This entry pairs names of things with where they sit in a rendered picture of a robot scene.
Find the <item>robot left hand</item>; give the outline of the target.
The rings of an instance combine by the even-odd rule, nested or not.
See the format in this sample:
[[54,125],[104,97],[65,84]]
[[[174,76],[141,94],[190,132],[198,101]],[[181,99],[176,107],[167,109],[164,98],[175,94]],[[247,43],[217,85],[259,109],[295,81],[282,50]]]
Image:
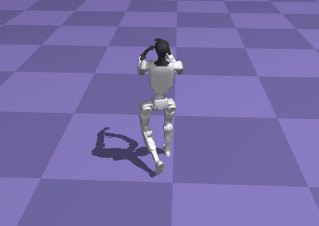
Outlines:
[[146,58],[146,54],[148,53],[149,50],[153,50],[155,46],[151,45],[148,49],[146,49],[143,54],[141,54],[140,60],[143,61]]

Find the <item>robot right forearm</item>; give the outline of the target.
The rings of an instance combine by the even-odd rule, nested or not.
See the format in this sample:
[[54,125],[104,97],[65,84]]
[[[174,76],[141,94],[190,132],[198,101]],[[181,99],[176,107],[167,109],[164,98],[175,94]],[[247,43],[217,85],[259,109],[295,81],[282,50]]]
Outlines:
[[169,59],[169,60],[173,60],[173,62],[176,61],[176,59],[172,55],[172,51],[171,51],[171,55],[168,55],[168,53],[166,53],[166,58]]

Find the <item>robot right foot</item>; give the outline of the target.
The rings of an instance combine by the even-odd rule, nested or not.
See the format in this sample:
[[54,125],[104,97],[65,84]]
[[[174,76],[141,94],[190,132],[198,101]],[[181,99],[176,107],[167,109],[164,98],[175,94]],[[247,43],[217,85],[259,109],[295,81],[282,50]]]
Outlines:
[[165,144],[163,144],[163,151],[164,151],[164,154],[165,154],[165,156],[167,156],[167,157],[169,157],[170,156],[170,149],[169,149],[169,151],[167,150],[167,151],[165,151]]

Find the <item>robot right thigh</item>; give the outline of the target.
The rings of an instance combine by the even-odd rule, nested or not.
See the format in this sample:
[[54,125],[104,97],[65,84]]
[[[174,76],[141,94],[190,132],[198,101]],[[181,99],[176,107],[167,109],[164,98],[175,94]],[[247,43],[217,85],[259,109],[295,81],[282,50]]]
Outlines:
[[170,123],[172,123],[172,118],[173,118],[175,110],[176,110],[175,101],[172,98],[168,99],[167,109],[164,110],[164,125],[163,125],[163,130],[167,133],[170,133]]

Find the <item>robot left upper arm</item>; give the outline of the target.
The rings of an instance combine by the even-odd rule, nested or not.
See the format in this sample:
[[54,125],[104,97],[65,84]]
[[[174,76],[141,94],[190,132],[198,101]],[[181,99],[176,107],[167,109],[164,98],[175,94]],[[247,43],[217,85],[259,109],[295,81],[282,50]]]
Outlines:
[[141,61],[139,66],[139,75],[144,75],[150,68],[150,62]]

